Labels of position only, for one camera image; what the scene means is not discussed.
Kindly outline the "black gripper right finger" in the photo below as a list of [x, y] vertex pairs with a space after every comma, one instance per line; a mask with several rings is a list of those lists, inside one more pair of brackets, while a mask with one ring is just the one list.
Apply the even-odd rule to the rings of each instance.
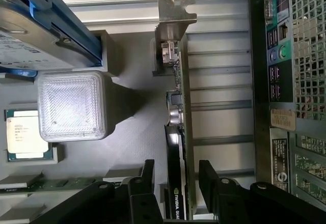
[[257, 182], [245, 189], [199, 161], [199, 186], [218, 223], [325, 223], [325, 211], [280, 188]]

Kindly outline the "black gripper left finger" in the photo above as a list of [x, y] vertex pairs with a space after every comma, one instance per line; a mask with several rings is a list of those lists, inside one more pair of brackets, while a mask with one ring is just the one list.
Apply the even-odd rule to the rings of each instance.
[[33, 223], [162, 223], [153, 192], [154, 160], [148, 159], [140, 176], [126, 178], [118, 187], [111, 182], [95, 182]]

